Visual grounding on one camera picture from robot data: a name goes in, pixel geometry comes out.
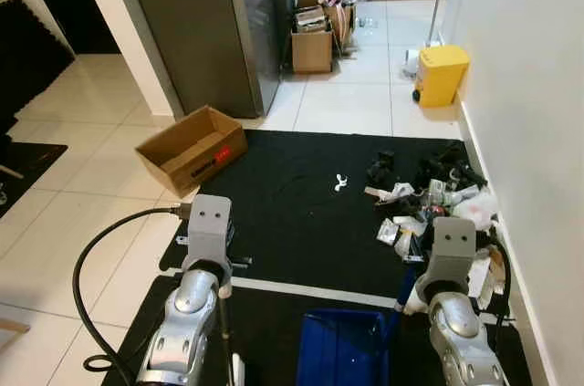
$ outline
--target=blue bin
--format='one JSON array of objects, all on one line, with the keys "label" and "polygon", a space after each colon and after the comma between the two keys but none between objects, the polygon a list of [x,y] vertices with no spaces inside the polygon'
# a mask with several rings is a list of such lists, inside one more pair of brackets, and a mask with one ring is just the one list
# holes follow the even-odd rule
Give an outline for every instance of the blue bin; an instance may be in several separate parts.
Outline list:
[{"label": "blue bin", "polygon": [[309,311],[302,322],[296,385],[387,386],[386,332],[377,311]]}]

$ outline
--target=cable connector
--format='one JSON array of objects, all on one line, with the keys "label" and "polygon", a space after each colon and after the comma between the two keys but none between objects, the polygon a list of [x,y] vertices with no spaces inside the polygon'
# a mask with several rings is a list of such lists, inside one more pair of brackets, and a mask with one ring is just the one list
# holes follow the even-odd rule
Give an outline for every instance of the cable connector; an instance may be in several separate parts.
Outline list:
[{"label": "cable connector", "polygon": [[189,220],[191,217],[191,203],[181,203],[179,206],[174,206],[171,210],[181,220]]}]

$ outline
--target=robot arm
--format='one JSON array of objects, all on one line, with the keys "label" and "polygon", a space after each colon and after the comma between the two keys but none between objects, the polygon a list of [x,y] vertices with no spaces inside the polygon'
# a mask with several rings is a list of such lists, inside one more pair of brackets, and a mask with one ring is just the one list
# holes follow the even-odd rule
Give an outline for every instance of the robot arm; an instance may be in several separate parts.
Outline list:
[{"label": "robot arm", "polygon": [[442,361],[446,384],[503,386],[503,370],[467,296],[475,225],[465,219],[436,217],[433,226],[432,254],[414,291],[429,305],[430,341]]},{"label": "robot arm", "polygon": [[232,267],[226,254],[232,233],[230,212],[231,201],[225,197],[205,194],[195,197],[181,285],[166,300],[164,321],[151,339],[138,384],[199,384],[207,337],[213,330],[217,309],[229,384],[235,384],[225,303],[231,295]]}]

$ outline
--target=red label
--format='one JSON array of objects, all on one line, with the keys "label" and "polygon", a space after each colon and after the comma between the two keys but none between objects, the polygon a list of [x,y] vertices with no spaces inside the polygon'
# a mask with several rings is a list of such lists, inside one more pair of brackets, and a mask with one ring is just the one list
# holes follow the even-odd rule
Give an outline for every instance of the red label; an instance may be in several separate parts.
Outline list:
[{"label": "red label", "polygon": [[227,158],[229,158],[230,154],[231,149],[229,148],[229,146],[223,146],[221,150],[214,155],[215,161],[217,163],[224,162]]}]

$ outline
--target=refrigerator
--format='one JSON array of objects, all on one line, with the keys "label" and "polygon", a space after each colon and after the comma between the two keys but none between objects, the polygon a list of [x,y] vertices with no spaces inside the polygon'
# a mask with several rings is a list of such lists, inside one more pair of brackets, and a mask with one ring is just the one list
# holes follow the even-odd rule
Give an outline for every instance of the refrigerator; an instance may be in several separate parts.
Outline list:
[{"label": "refrigerator", "polygon": [[138,0],[185,113],[266,115],[279,83],[274,0]]}]

